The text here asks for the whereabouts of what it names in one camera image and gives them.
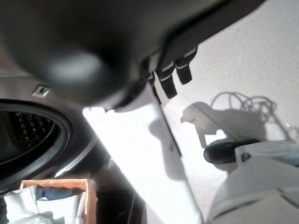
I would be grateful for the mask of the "dark right robot hand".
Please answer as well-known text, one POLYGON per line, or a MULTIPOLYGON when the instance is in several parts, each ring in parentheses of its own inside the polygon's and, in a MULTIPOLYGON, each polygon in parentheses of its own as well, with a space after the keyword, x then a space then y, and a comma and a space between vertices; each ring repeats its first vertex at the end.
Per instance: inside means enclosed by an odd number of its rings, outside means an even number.
POLYGON ((138 87, 142 63, 170 33, 219 0, 3 0, 0 38, 53 91, 112 109, 138 87))

